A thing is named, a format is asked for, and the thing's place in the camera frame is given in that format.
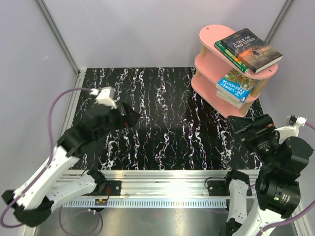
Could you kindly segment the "lime 65-storey treehouse book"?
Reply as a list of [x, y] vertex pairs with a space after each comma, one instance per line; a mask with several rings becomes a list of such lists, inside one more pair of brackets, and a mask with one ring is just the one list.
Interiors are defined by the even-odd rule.
[[228, 95], [226, 95], [224, 92], [222, 92], [221, 90], [217, 90], [216, 96], [225, 99], [225, 100], [230, 100], [231, 97], [229, 97]]

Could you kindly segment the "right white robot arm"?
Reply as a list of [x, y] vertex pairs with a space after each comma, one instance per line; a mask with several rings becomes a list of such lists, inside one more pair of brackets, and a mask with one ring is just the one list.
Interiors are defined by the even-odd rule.
[[306, 118], [288, 116], [286, 126], [276, 128], [272, 118], [229, 116], [232, 130], [244, 146], [257, 154], [263, 164], [255, 181], [256, 197], [247, 212], [247, 192], [252, 188], [247, 174], [231, 170], [223, 190], [230, 195], [226, 223], [221, 236], [269, 236], [278, 227], [295, 221], [301, 192], [297, 179], [309, 163], [314, 149], [299, 138]]

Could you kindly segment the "blue 26-storey treehouse book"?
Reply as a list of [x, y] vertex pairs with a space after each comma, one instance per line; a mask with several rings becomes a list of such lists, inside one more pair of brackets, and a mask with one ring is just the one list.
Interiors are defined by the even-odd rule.
[[246, 77], [236, 69], [220, 79], [216, 88], [236, 102], [244, 103], [256, 86], [256, 80]]

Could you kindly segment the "blue paperback book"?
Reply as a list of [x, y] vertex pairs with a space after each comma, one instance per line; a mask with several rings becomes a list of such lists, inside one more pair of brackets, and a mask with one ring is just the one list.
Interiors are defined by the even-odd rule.
[[244, 103], [242, 103], [242, 102], [237, 102], [237, 101], [235, 101], [234, 99], [230, 99], [230, 100], [225, 100], [225, 99], [223, 99], [224, 101], [226, 101], [226, 102], [228, 102], [228, 103], [230, 103], [230, 104], [232, 104], [233, 106], [235, 106], [235, 107], [237, 107], [237, 108], [241, 108], [242, 106], [243, 106], [243, 104]]

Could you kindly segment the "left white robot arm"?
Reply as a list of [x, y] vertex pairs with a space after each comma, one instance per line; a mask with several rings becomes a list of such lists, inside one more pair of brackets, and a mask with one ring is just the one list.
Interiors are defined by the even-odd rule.
[[53, 147], [53, 153], [24, 185], [2, 194], [2, 199], [14, 210], [13, 214], [21, 225], [36, 227], [70, 200], [85, 194], [101, 195], [105, 192], [107, 179], [96, 169], [61, 187], [53, 186], [98, 140], [112, 130], [131, 128], [137, 124], [140, 114], [126, 102], [122, 105], [125, 115], [117, 108], [93, 105], [64, 132]]

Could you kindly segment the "dark Tale of Two Cities book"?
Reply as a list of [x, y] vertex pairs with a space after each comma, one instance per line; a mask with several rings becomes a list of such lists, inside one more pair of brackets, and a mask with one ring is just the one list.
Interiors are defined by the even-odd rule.
[[233, 33], [222, 39], [220, 43], [253, 73], [266, 69], [283, 57], [248, 28]]

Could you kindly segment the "green 104-storey treehouse book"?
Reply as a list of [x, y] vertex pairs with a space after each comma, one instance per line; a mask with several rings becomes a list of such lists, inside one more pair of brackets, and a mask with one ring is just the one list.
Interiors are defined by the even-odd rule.
[[229, 50], [221, 45], [220, 41], [215, 42], [214, 47], [218, 49], [227, 59], [229, 59], [236, 67], [238, 67], [243, 73], [249, 71], [249, 68], [236, 58]]

